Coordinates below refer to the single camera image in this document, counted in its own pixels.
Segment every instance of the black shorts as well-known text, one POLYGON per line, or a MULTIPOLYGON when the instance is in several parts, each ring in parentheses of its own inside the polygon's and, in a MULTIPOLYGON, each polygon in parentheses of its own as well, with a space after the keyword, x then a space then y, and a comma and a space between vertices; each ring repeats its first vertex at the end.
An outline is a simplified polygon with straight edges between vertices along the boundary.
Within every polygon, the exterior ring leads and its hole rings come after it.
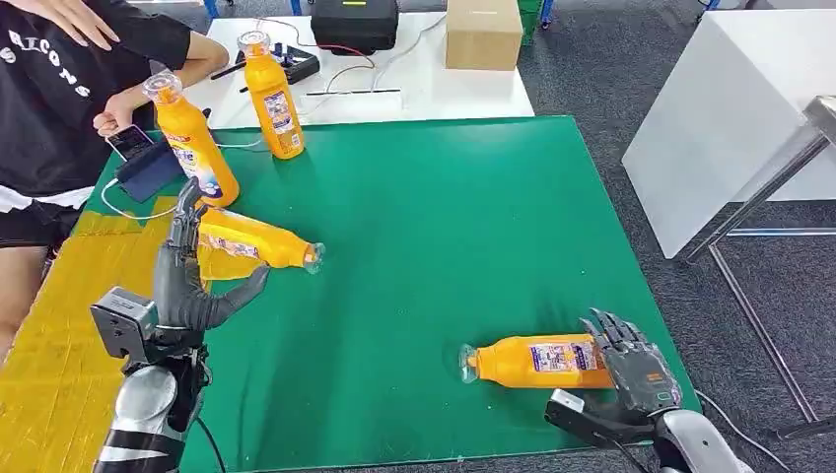
POLYGON ((70 236, 81 210, 33 202, 26 209, 0 212, 0 248, 46 246, 57 249, 70 236))

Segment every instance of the human arm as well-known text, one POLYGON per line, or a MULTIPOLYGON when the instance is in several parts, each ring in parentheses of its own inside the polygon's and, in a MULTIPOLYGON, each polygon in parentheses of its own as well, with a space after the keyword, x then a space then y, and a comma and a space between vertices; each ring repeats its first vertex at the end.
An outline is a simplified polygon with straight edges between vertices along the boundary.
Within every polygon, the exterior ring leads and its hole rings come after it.
MULTIPOLYGON (((203 34, 190 32, 188 50, 182 68, 175 70, 184 87, 200 82, 209 74, 229 63, 226 48, 203 34)), ((110 97, 102 113, 93 119, 100 136, 108 136, 132 123, 133 110, 148 102, 142 94, 142 84, 125 89, 110 97)))
POLYGON ((82 46, 88 43, 86 36, 96 46, 110 51, 110 40, 119 42, 119 36, 83 0, 0 0, 25 12, 53 22, 82 46))

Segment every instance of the green table surface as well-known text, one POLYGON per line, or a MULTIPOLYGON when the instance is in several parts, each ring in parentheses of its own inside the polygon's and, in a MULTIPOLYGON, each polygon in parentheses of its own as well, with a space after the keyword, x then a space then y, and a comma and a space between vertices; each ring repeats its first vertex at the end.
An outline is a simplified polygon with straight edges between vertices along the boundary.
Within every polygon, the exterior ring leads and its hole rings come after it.
MULTIPOLYGON (((590 306, 645 330, 684 406, 699 409, 571 117, 320 125, 305 137, 289 162, 225 150, 242 189, 231 210, 327 247, 318 274, 271 271, 263 294, 207 334, 214 383, 201 416, 230 471, 583 447, 543 421, 549 390, 464 384, 456 354, 462 343, 580 333, 590 306)), ((88 209, 108 213, 98 195, 116 164, 88 209)), ((108 197, 150 209, 118 189, 108 197)), ((199 429, 182 466, 217 469, 199 429)))

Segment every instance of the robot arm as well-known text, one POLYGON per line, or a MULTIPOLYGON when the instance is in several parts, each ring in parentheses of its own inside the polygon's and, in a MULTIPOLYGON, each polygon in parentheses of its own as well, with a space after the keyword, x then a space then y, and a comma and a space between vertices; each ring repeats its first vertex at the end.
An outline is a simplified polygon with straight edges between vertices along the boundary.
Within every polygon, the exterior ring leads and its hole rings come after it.
POLYGON ((581 322, 612 376, 617 405, 594 412, 583 399, 556 389, 546 404, 546 422, 598 447, 652 441, 662 473, 751 471, 708 419, 680 408, 679 384, 656 344, 612 313, 593 308, 592 315, 601 330, 581 322))
POLYGON ((185 439, 212 382, 205 330, 217 327, 264 288, 261 266, 222 296, 207 293, 197 264, 204 207, 193 177, 180 192, 154 268, 154 300, 111 289, 91 312, 107 352, 128 360, 126 378, 96 473, 175 472, 185 439))

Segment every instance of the human hand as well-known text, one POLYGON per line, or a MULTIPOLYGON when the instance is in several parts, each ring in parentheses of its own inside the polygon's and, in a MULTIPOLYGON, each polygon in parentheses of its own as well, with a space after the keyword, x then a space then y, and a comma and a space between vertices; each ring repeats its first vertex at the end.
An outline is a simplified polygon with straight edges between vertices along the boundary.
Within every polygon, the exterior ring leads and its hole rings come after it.
POLYGON ((105 34, 114 42, 120 41, 119 36, 84 3, 84 0, 5 1, 19 10, 50 20, 82 46, 88 45, 84 36, 106 51, 110 51, 110 44, 105 39, 105 34))
POLYGON ((133 110, 142 104, 131 96, 128 90, 115 94, 104 104, 104 110, 93 117, 93 127, 99 136, 106 138, 133 123, 133 110))

